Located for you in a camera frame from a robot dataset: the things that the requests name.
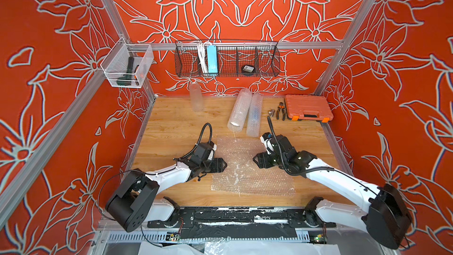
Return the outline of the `bubble wrap sheet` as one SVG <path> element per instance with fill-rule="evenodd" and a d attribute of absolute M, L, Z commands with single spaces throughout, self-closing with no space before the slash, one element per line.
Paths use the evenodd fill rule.
<path fill-rule="evenodd" d="M 223 158 L 228 167 L 213 175 L 211 190 L 238 195 L 295 196 L 291 176 L 276 166 L 259 169 L 253 162 L 262 152 L 265 147 L 258 138 L 218 138 L 215 156 Z"/>

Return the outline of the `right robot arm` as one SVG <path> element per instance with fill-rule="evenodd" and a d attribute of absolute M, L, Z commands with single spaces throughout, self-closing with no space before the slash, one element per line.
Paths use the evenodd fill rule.
<path fill-rule="evenodd" d="M 292 177 L 322 184 L 351 201 L 350 205 L 314 197 L 305 206 L 302 220 L 310 227 L 335 223 L 368 233 L 380 245 L 398 249 L 412 224 L 400 192 L 392 185 L 377 186 L 342 172 L 314 154 L 296 151 L 283 135 L 265 133 L 265 152 L 253 161 L 259 168 L 278 166 Z"/>

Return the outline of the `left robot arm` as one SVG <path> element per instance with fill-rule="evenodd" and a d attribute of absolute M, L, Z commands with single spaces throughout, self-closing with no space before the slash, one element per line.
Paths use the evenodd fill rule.
<path fill-rule="evenodd" d="M 156 196 L 177 184 L 224 172 L 228 164 L 215 157 L 216 150 L 212 141 L 200 143 L 162 170 L 131 170 L 107 201 L 106 211 L 128 233 L 146 221 L 169 220 L 179 206 L 168 197 L 157 200 Z"/>

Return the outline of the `orange tool case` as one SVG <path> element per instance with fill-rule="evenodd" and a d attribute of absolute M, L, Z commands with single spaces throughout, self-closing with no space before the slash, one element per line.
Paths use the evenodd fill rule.
<path fill-rule="evenodd" d="M 288 94 L 284 100 L 287 116 L 292 121 L 314 120 L 321 123 L 328 123 L 334 118 L 325 97 L 306 94 Z"/>

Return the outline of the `small black device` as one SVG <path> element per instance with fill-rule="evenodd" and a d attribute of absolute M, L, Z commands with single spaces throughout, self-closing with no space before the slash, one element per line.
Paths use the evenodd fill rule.
<path fill-rule="evenodd" d="M 256 72 L 255 67 L 250 66 L 250 65 L 244 65 L 241 68 L 241 73 L 243 73 L 243 74 L 249 75 L 249 74 L 253 74 L 255 72 Z"/>

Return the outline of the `light blue box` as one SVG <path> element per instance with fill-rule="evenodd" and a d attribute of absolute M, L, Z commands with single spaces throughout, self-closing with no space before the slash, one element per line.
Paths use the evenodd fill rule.
<path fill-rule="evenodd" d="M 218 74 L 218 59 L 217 59 L 217 46 L 208 45 L 206 47 L 207 61 L 208 61 L 208 74 L 216 76 Z"/>

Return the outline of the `dark green flashlight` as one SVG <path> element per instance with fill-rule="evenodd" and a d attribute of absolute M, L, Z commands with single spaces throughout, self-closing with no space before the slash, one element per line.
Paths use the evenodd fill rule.
<path fill-rule="evenodd" d="M 134 57 L 130 56 L 128 59 L 126 73 L 119 77 L 117 81 L 118 86 L 130 86 L 133 80 L 133 65 Z"/>

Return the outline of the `aluminium horizontal back bar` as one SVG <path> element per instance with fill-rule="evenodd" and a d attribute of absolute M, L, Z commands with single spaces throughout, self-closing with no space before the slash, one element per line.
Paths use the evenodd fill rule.
<path fill-rule="evenodd" d="M 137 43 L 126 44 L 130 51 L 146 51 L 151 47 L 153 51 L 173 51 L 177 47 L 196 47 L 198 41 L 189 42 L 170 42 L 170 43 Z M 216 46 L 221 47 L 273 47 L 276 46 L 279 50 L 324 50 L 334 49 L 339 50 L 343 47 L 342 41 L 316 41 L 316 42 L 259 42 L 259 41 L 240 41 L 240 42 L 214 42 Z"/>

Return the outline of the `clear acrylic box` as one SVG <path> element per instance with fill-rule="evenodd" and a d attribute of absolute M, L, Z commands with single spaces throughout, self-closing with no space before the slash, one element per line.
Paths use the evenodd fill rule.
<path fill-rule="evenodd" d="M 154 62 L 151 45 L 131 44 L 121 37 L 101 63 L 112 87 L 139 89 Z"/>

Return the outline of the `aluminium left side bar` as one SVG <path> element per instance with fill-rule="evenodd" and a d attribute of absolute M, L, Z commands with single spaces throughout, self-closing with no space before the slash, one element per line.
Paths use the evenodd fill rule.
<path fill-rule="evenodd" d="M 55 151 L 84 112 L 99 87 L 104 83 L 105 75 L 98 70 L 83 88 L 74 102 L 64 112 L 48 136 L 32 154 L 20 172 L 1 194 L 1 228 L 3 228 L 27 191 L 46 167 Z"/>

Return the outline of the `orange handled pliers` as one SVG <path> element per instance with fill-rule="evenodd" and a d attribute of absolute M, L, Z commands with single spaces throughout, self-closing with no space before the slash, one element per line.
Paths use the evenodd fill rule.
<path fill-rule="evenodd" d="M 286 120 L 287 111 L 284 102 L 280 102 L 276 112 L 276 119 L 277 120 Z"/>

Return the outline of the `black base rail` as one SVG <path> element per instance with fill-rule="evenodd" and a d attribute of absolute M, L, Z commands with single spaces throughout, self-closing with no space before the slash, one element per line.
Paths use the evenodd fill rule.
<path fill-rule="evenodd" d="M 182 207 L 167 221 L 149 221 L 149 229 L 170 229 L 180 242 L 196 240 L 275 240 L 326 243 L 335 223 L 310 219 L 303 208 Z"/>

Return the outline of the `aluminium frame post right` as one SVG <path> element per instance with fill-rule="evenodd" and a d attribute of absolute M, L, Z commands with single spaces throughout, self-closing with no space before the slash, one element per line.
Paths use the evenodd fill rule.
<path fill-rule="evenodd" d="M 358 9 L 348 31 L 346 32 L 344 39 L 342 41 L 342 46 L 335 52 L 331 62 L 329 63 L 326 71 L 323 73 L 321 81 L 318 83 L 314 95 L 323 96 L 324 91 L 329 84 L 330 79 L 334 76 L 334 72 L 339 66 L 342 59 L 347 54 L 349 47 L 351 46 L 353 40 L 359 32 L 360 27 L 362 26 L 366 16 L 370 13 L 373 4 L 376 0 L 363 0 L 360 8 Z"/>

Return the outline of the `aluminium frame post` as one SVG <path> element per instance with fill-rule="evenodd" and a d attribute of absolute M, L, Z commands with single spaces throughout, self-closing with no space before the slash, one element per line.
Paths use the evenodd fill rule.
<path fill-rule="evenodd" d="M 115 29 L 115 32 L 117 33 L 117 35 L 119 36 L 119 39 L 121 37 L 123 37 L 127 43 L 131 43 L 131 44 L 134 44 L 128 33 L 127 33 L 127 30 L 126 30 L 126 27 L 123 23 L 123 20 L 121 19 L 120 17 L 120 14 L 114 4 L 114 1 L 113 0 L 101 0 L 104 7 L 105 7 L 105 10 L 107 12 L 107 15 L 109 16 L 110 18 L 110 21 Z M 156 100 L 156 96 L 151 88 L 151 84 L 148 80 L 148 78 L 145 79 L 145 82 L 143 84 L 143 86 L 141 88 L 144 88 L 147 95 L 149 96 L 149 99 L 154 102 Z"/>
<path fill-rule="evenodd" d="M 347 54 L 349 47 L 351 46 L 353 40 L 359 32 L 360 27 L 362 26 L 366 16 L 370 13 L 373 4 L 376 0 L 363 0 L 360 8 L 358 9 L 348 31 L 346 32 L 344 39 L 342 41 L 342 46 L 335 52 L 331 62 L 329 63 L 326 71 L 323 73 L 321 81 L 318 83 L 314 95 L 323 96 L 324 91 L 329 84 L 330 79 L 334 76 L 334 72 L 339 66 L 342 59 Z"/>

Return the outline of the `aluminium frame post left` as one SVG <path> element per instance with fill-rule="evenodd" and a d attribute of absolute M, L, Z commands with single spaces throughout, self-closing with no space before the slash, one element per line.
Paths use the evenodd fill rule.
<path fill-rule="evenodd" d="M 120 14 L 114 4 L 114 1 L 113 0 L 101 0 L 104 7 L 105 7 L 105 10 L 107 12 L 107 15 L 109 16 L 110 18 L 110 21 L 115 29 L 115 32 L 117 33 L 117 35 L 119 36 L 119 39 L 121 37 L 123 37 L 127 43 L 131 43 L 131 44 L 134 44 L 128 33 L 127 33 L 127 30 L 126 30 L 126 27 L 123 23 L 123 20 L 121 19 L 120 17 Z M 151 84 L 148 80 L 148 78 L 145 79 L 145 82 L 143 84 L 143 86 L 141 88 L 144 88 L 147 95 L 149 96 L 149 99 L 154 102 L 156 100 L 156 96 L 151 88 Z"/>

